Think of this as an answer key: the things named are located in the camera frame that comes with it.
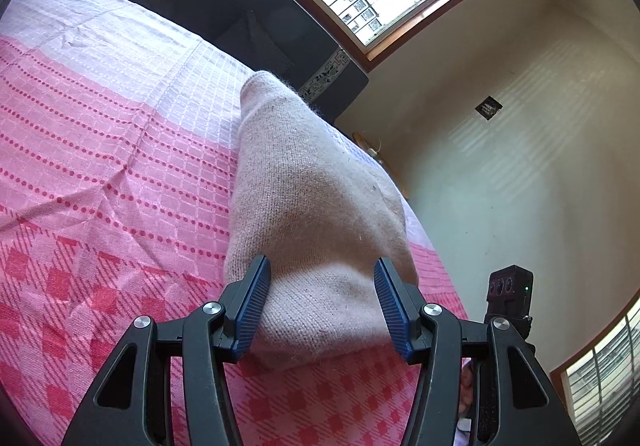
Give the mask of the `person's right hand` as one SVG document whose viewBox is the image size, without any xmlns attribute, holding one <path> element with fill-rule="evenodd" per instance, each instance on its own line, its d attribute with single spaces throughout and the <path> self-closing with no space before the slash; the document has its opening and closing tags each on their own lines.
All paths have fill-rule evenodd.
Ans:
<svg viewBox="0 0 640 446">
<path fill-rule="evenodd" d="M 463 417 L 473 404 L 472 365 L 466 364 L 460 374 L 458 416 Z"/>
</svg>

